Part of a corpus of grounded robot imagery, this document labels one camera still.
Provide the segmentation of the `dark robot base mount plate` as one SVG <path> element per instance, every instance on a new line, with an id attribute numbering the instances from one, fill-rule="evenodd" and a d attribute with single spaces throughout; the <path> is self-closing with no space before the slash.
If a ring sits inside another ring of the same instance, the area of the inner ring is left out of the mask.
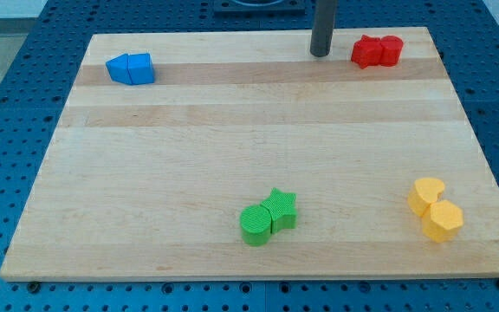
<path id="1" fill-rule="evenodd" d="M 303 13 L 305 0 L 213 0 L 216 15 L 248 13 Z"/>

